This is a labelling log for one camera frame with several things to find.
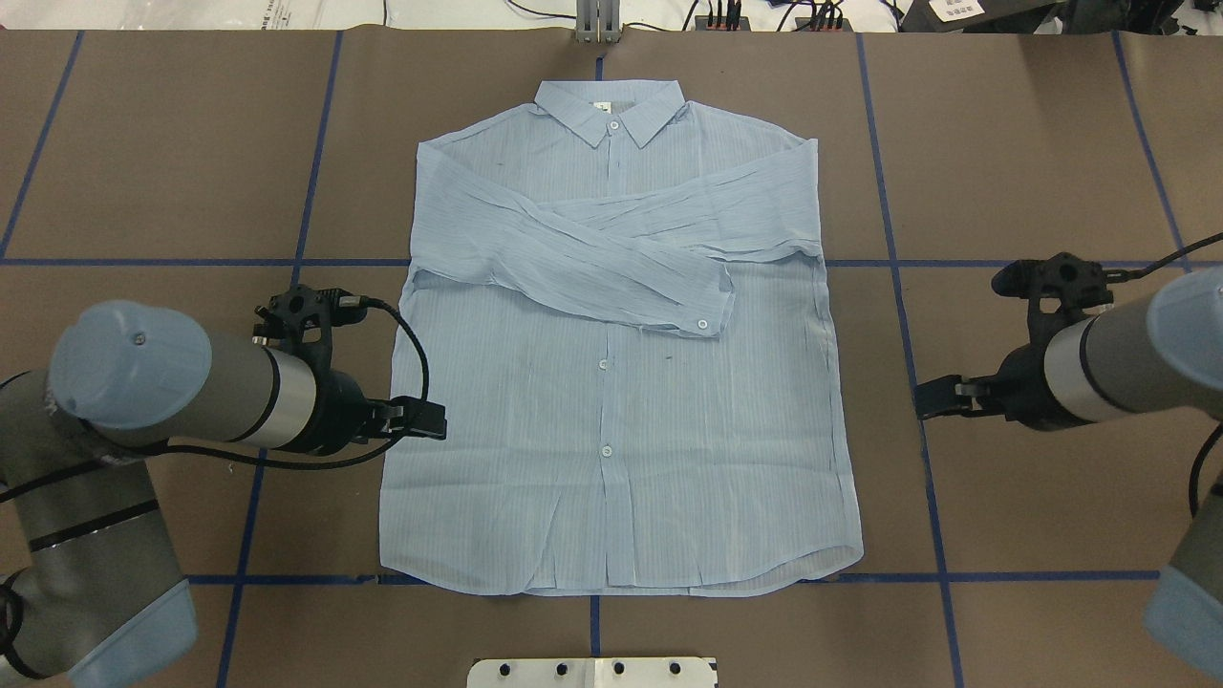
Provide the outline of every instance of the striped shirt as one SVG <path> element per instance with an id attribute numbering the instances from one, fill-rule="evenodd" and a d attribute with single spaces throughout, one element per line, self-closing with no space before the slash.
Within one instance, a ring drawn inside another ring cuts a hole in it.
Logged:
<path id="1" fill-rule="evenodd" d="M 383 565 L 745 596 L 861 558 L 816 150 L 648 81 L 422 143 L 400 307 L 450 436 L 388 455 Z M 418 385 L 400 335 L 393 395 Z"/>

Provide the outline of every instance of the grid line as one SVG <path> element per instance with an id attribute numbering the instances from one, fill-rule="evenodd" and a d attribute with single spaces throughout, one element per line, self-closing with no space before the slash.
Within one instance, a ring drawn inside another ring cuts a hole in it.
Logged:
<path id="1" fill-rule="evenodd" d="M 43 120 L 43 128 L 38 132 L 38 142 L 34 143 L 34 152 L 29 155 L 29 165 L 26 166 L 26 176 L 21 180 L 21 188 L 17 189 L 17 198 L 12 203 L 12 211 L 9 213 L 9 222 L 4 227 L 4 236 L 0 236 L 0 258 L 9 251 L 9 242 L 17 230 L 17 218 L 21 215 L 21 207 L 26 203 L 26 193 L 34 181 L 34 171 L 38 169 L 38 160 L 43 156 L 43 145 L 51 133 L 51 123 L 55 121 L 55 112 L 60 109 L 60 100 L 68 87 L 68 78 L 72 76 L 72 67 L 76 65 L 77 55 L 81 53 L 81 43 L 84 40 L 84 31 L 78 31 L 72 40 L 72 50 L 64 64 L 64 73 L 60 75 L 60 83 L 55 87 L 55 95 L 51 98 L 51 106 L 46 109 L 46 119 Z"/>
<path id="2" fill-rule="evenodd" d="M 888 203 L 888 186 L 883 175 L 883 154 L 879 149 L 879 132 L 874 119 L 874 101 L 871 97 L 871 77 L 866 60 L 866 44 L 862 34 L 854 34 L 857 43 L 857 62 L 862 75 L 862 99 L 866 104 L 866 126 L 871 134 L 871 154 L 874 158 L 874 178 L 879 192 L 879 209 L 883 219 L 883 236 L 888 246 L 888 262 L 892 271 L 892 290 L 896 303 L 896 315 L 900 319 L 900 342 L 905 354 L 905 371 L 909 375 L 910 393 L 917 389 L 917 367 L 914 363 L 912 337 L 909 332 L 909 313 L 905 309 L 904 286 L 900 282 L 900 264 L 896 255 L 896 237 L 892 227 L 892 205 Z M 938 516 L 938 494 L 934 490 L 934 472 L 929 462 L 929 445 L 926 441 L 926 425 L 917 422 L 921 439 L 922 468 L 926 472 L 926 507 L 929 514 L 931 539 L 934 545 L 934 566 L 938 569 L 938 589 L 943 601 L 943 623 L 947 628 L 947 646 L 951 661 L 951 677 L 956 688 L 964 688 L 964 668 L 960 664 L 960 643 L 955 631 L 955 610 L 951 606 L 951 585 L 947 577 L 947 556 L 943 549 L 943 529 Z"/>
<path id="3" fill-rule="evenodd" d="M 314 191 L 318 188 L 318 171 L 323 164 L 323 144 L 327 141 L 327 125 L 331 110 L 331 95 L 335 93 L 335 75 L 340 65 L 340 51 L 344 46 L 344 32 L 335 32 L 335 42 L 331 46 L 331 65 L 327 76 L 327 89 L 323 93 L 323 112 L 319 115 L 318 136 L 314 141 L 314 158 L 311 163 L 309 180 L 306 183 L 306 199 L 302 203 L 302 221 L 297 233 L 297 247 L 292 259 L 292 276 L 290 286 L 296 286 L 301 277 L 303 257 L 306 253 L 306 241 L 309 236 L 311 213 L 314 208 Z M 267 452 L 259 452 L 260 458 L 267 458 Z M 236 580 L 234 583 L 234 595 L 230 600 L 230 615 L 225 624 L 225 640 L 221 644 L 221 659 L 216 667 L 216 688 L 225 688 L 229 682 L 230 660 L 234 655 L 234 644 L 237 638 L 237 622 L 242 613 L 242 591 L 247 580 L 256 580 L 258 577 L 247 576 L 247 566 L 251 558 L 251 546 L 254 541 L 254 527 L 259 513 L 259 495 L 263 490 L 264 467 L 254 469 L 254 480 L 251 483 L 251 499 L 247 503 L 246 527 L 242 532 L 242 549 L 238 552 Z"/>
<path id="4" fill-rule="evenodd" d="M 1125 64 L 1125 48 L 1121 46 L 1121 34 L 1113 31 L 1113 51 L 1117 53 L 1117 66 L 1121 72 L 1121 84 L 1125 87 L 1125 99 L 1130 104 L 1130 115 L 1134 117 L 1134 128 L 1137 131 L 1139 142 L 1142 144 L 1142 154 L 1146 155 L 1147 167 L 1151 170 L 1151 178 L 1155 181 L 1156 193 L 1159 196 L 1159 205 L 1163 208 L 1163 216 L 1168 220 L 1168 229 L 1172 231 L 1172 241 L 1178 251 L 1185 248 L 1185 241 L 1180 237 L 1180 226 L 1177 225 L 1177 215 L 1172 211 L 1172 202 L 1168 200 L 1168 191 L 1163 186 L 1163 176 L 1159 174 L 1159 165 L 1155 161 L 1155 152 L 1151 150 L 1151 141 L 1146 134 L 1146 126 L 1142 123 L 1142 112 L 1139 111 L 1139 101 L 1134 97 L 1134 84 L 1130 82 L 1130 68 Z M 1191 271 L 1189 258 L 1181 258 L 1180 265 L 1184 270 Z"/>

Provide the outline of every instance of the robotic arm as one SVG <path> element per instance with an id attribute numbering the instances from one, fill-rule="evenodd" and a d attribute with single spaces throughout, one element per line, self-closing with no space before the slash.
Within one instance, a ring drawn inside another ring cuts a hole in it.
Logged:
<path id="1" fill-rule="evenodd" d="M 369 307 L 388 310 L 421 356 L 418 400 L 367 400 L 331 370 L 331 329 Z M 0 385 L 0 479 L 10 488 L 0 501 L 16 502 L 33 560 L 0 584 L 0 687 L 61 672 L 78 688 L 130 686 L 194 643 L 194 607 L 143 459 L 191 452 L 317 470 L 367 461 L 404 437 L 445 439 L 419 341 L 393 307 L 298 285 L 256 312 L 252 342 L 175 310 L 102 303 L 64 334 L 49 373 Z M 355 459 L 297 463 L 171 437 L 314 456 L 386 442 Z"/>
<path id="2" fill-rule="evenodd" d="M 1098 315 L 1084 312 L 1113 302 L 1109 284 L 1145 276 L 1174 257 L 1142 270 L 1104 269 L 1069 253 L 1007 265 L 992 286 L 1027 299 L 1029 343 L 992 376 L 920 385 L 917 415 L 1003 415 L 1042 431 L 1177 407 L 1223 420 L 1223 268 L 1181 276 Z M 1044 312 L 1042 298 L 1057 299 L 1057 309 Z M 1144 622 L 1159 643 L 1223 681 L 1223 475 L 1196 507 L 1196 475 L 1221 431 L 1223 425 L 1194 464 L 1195 519 L 1161 572 Z"/>

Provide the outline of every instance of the cable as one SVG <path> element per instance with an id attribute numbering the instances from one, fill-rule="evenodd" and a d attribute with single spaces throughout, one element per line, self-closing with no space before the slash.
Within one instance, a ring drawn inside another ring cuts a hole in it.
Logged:
<path id="1" fill-rule="evenodd" d="M 816 29 L 817 31 L 822 31 L 823 28 L 832 29 L 833 24 L 837 22 L 837 17 L 838 16 L 840 16 L 840 17 L 845 16 L 845 13 L 841 12 L 841 10 L 840 10 L 840 4 L 844 0 L 839 0 L 837 2 L 821 2 L 818 11 L 816 10 L 816 4 L 812 1 L 811 2 L 811 18 L 807 20 L 806 22 L 804 22 L 804 23 L 794 27 L 790 31 L 804 31 L 804 29 L 811 28 L 811 24 L 816 24 L 816 27 L 817 27 Z M 822 20 L 822 18 L 827 18 L 828 21 L 827 22 L 821 22 L 819 20 Z"/>
<path id="2" fill-rule="evenodd" d="M 689 16 L 684 17 L 684 27 L 680 31 L 687 31 L 687 24 L 692 21 L 692 13 L 696 12 L 696 6 L 701 4 L 701 0 L 692 0 L 692 5 L 689 7 Z M 713 0 L 709 0 L 709 16 L 713 16 Z"/>
<path id="3" fill-rule="evenodd" d="M 383 301 L 382 298 L 372 298 L 369 296 L 362 296 L 361 304 L 371 308 L 378 308 L 380 310 L 390 313 L 390 317 L 395 318 L 395 321 L 399 324 L 399 326 L 404 330 L 405 334 L 407 334 L 407 337 L 412 341 L 412 347 L 416 349 L 416 356 L 421 359 L 421 401 L 427 402 L 429 398 L 429 359 L 428 357 L 424 356 L 424 347 L 421 346 L 421 340 L 417 339 L 416 332 L 412 331 L 412 328 L 407 324 L 407 320 L 404 319 L 404 315 L 400 314 L 399 309 L 388 303 L 386 301 Z M 416 414 L 413 414 L 412 418 L 407 420 L 405 428 L 412 428 L 412 424 L 416 422 L 416 418 L 419 414 L 421 411 L 417 411 Z M 229 452 L 226 450 L 213 450 L 212 447 L 199 447 L 196 445 L 172 445 L 172 446 L 166 445 L 161 450 L 149 456 L 158 457 L 161 455 L 198 455 L 202 457 L 226 459 L 236 464 L 245 464 L 249 467 L 275 468 L 281 470 L 333 470 L 366 463 L 369 459 L 378 457 L 379 455 L 386 453 L 402 439 L 404 439 L 402 435 L 399 437 L 393 437 L 377 450 L 366 452 L 360 457 L 353 457 L 351 459 L 342 459 L 336 462 L 281 462 L 278 459 L 247 457 L 245 455 Z"/>
<path id="4" fill-rule="evenodd" d="M 669 28 L 663 28 L 660 26 L 654 26 L 654 24 L 646 23 L 646 22 L 629 22 L 629 23 L 626 23 L 624 26 L 642 26 L 642 27 L 646 27 L 646 28 L 652 28 L 654 31 L 671 31 Z"/>
<path id="5" fill-rule="evenodd" d="M 781 15 L 781 21 L 777 24 L 777 31 L 781 31 L 785 26 L 785 20 L 790 18 L 790 12 L 793 12 L 799 5 L 811 5 L 811 13 L 816 12 L 815 0 L 794 0 L 794 2 L 790 2 L 790 6 L 785 9 L 785 13 Z"/>
<path id="6" fill-rule="evenodd" d="M 883 2 L 883 6 L 892 12 L 892 18 L 896 20 L 896 31 L 900 31 L 900 22 L 905 20 L 904 10 L 896 5 L 896 0 L 892 0 L 890 2 L 888 0 L 879 0 L 879 2 Z"/>
<path id="7" fill-rule="evenodd" d="M 407 337 L 412 341 L 412 347 L 416 349 L 416 357 L 421 359 L 421 401 L 429 401 L 429 358 L 424 356 L 424 347 L 421 347 L 421 340 L 416 337 L 416 332 L 400 314 L 399 308 L 391 306 L 382 298 L 371 298 L 369 296 L 362 296 L 361 302 L 371 308 L 378 308 L 379 310 L 385 310 L 390 313 L 390 317 L 395 318 L 399 326 L 407 334 Z"/>
<path id="8" fill-rule="evenodd" d="M 1211 450 L 1214 448 L 1214 445 L 1218 445 L 1219 437 L 1223 437 L 1223 423 L 1202 444 L 1202 448 L 1197 451 L 1197 457 L 1194 458 L 1194 466 L 1189 469 L 1189 516 L 1197 516 L 1197 492 L 1199 485 L 1202 481 L 1202 467 L 1206 466 L 1206 458 L 1211 456 Z"/>
<path id="9" fill-rule="evenodd" d="M 577 16 L 576 15 L 558 15 L 558 13 L 554 13 L 554 12 L 541 12 L 539 10 L 532 10 L 531 7 L 523 7 L 522 5 L 519 5 L 517 2 L 515 2 L 514 0 L 505 0 L 505 1 L 509 2 L 512 6 L 522 10 L 523 12 L 527 12 L 528 15 L 534 15 L 537 17 L 554 17 L 554 18 L 558 18 L 558 20 L 574 20 L 574 21 L 577 21 Z"/>
<path id="10" fill-rule="evenodd" d="M 1175 260 L 1178 258 L 1184 258 L 1185 255 L 1192 253 L 1194 251 L 1196 251 L 1199 248 L 1203 248 L 1206 246 L 1210 246 L 1211 243 L 1218 243 L 1219 241 L 1223 241 L 1223 231 L 1221 231 L 1218 233 L 1212 233 L 1212 235 L 1210 235 L 1206 238 L 1202 238 L 1200 241 L 1194 241 L 1189 246 L 1185 246 L 1184 248 L 1181 248 L 1179 251 L 1173 251 L 1172 253 L 1168 253 L 1167 255 L 1159 258 L 1158 260 L 1151 263 L 1150 265 L 1147 265 L 1147 266 L 1145 266 L 1142 269 L 1136 269 L 1136 270 L 1110 270 L 1112 271 L 1110 276 L 1113 277 L 1113 279 L 1110 279 L 1110 281 L 1130 281 L 1131 279 L 1142 279 L 1144 276 L 1146 276 L 1146 275 L 1153 273 L 1155 270 L 1157 270 L 1157 269 L 1159 269 L 1159 268 L 1162 268 L 1162 266 L 1172 263 L 1173 260 Z"/>
<path id="11" fill-rule="evenodd" d="M 201 457 L 213 457 L 215 459 L 225 459 L 227 462 L 234 462 L 235 464 L 245 464 L 248 467 L 263 467 L 274 468 L 280 470 L 334 470 L 340 468 L 355 467 L 357 464 L 363 464 L 379 455 L 385 455 L 394 447 L 402 437 L 395 437 L 388 440 L 384 445 L 366 452 L 360 457 L 353 457 L 351 459 L 344 459 L 339 462 L 281 462 L 278 459 L 260 459 L 258 457 L 247 457 L 245 455 L 237 455 L 234 452 L 227 452 L 225 450 L 213 450 L 212 447 L 199 447 L 196 445 L 168 445 L 164 450 L 150 455 L 153 457 L 160 457 L 163 455 L 197 455 Z"/>

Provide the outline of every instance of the light blue shirt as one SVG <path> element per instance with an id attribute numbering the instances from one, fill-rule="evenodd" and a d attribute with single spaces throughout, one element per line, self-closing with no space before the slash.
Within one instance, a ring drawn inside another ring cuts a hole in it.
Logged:
<path id="1" fill-rule="evenodd" d="M 400 307 L 450 435 L 388 455 L 383 565 L 745 596 L 861 558 L 816 149 L 647 81 L 422 143 Z M 404 336 L 393 371 L 416 393 Z"/>

